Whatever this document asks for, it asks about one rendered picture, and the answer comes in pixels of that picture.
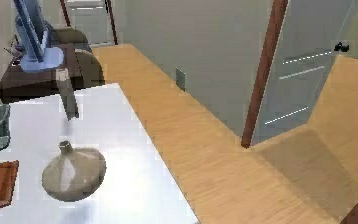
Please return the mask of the white table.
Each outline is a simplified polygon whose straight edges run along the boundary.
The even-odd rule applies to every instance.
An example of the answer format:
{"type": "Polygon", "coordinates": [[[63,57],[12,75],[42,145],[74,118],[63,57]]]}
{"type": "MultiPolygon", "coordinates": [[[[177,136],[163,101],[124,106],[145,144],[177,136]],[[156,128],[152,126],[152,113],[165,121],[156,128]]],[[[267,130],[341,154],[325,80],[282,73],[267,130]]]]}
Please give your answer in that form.
{"type": "Polygon", "coordinates": [[[73,119],[58,95],[11,104],[0,162],[18,171],[0,224],[200,224],[121,87],[75,97],[73,119]]]}

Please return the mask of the grey wall socket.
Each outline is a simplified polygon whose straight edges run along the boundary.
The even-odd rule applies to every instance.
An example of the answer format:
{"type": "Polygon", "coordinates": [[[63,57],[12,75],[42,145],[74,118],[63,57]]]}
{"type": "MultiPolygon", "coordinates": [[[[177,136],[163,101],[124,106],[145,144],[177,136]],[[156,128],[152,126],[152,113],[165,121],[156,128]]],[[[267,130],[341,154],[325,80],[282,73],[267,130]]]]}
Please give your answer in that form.
{"type": "Polygon", "coordinates": [[[186,89],[186,74],[179,68],[176,69],[176,85],[181,89],[186,89]]]}

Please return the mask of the white panelled room door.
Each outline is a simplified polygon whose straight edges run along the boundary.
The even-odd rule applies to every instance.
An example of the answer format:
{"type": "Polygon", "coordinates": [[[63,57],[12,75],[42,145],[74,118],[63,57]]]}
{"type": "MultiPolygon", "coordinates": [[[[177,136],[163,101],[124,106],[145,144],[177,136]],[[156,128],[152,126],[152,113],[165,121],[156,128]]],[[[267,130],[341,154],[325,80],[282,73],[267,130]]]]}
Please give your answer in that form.
{"type": "Polygon", "coordinates": [[[71,25],[82,31],[89,44],[112,44],[113,34],[106,0],[67,0],[71,25]]]}

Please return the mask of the red brown square tray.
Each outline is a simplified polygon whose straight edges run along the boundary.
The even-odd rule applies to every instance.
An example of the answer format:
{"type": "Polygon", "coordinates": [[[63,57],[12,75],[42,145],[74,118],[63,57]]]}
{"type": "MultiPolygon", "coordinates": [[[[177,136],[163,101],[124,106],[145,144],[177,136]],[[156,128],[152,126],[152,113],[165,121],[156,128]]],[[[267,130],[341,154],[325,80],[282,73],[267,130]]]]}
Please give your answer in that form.
{"type": "Polygon", "coordinates": [[[18,168],[18,160],[0,163],[0,208],[12,202],[18,168]]]}

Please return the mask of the beige round vase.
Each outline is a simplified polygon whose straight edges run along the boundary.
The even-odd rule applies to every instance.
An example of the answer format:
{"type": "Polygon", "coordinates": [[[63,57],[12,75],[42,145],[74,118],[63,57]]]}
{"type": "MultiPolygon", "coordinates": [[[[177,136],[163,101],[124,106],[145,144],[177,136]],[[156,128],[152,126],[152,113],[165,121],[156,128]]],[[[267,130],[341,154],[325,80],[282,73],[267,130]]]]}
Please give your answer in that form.
{"type": "Polygon", "coordinates": [[[75,148],[65,140],[59,143],[60,154],[42,172],[41,184],[52,198],[76,202],[92,195],[106,174],[106,160],[96,148],[75,148]]]}

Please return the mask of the grey room door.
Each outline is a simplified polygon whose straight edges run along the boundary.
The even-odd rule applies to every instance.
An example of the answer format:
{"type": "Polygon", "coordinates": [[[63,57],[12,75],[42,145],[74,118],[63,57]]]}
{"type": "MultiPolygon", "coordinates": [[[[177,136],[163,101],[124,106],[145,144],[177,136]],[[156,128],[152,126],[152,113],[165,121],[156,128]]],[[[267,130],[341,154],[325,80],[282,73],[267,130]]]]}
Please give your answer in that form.
{"type": "Polygon", "coordinates": [[[336,57],[358,0],[289,0],[251,143],[305,124],[336,57]]]}

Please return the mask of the dark brown television stand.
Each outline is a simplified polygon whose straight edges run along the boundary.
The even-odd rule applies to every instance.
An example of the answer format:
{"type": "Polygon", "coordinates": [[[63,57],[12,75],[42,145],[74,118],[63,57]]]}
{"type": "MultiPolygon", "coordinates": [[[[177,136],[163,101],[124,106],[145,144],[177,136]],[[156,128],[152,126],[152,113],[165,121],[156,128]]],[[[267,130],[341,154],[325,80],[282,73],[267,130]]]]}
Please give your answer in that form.
{"type": "MultiPolygon", "coordinates": [[[[76,49],[72,44],[60,44],[64,53],[60,68],[68,69],[74,90],[105,84],[103,69],[98,59],[89,51],[76,49]]],[[[0,100],[3,104],[58,94],[54,69],[26,73],[11,60],[0,80],[0,100]]]]}

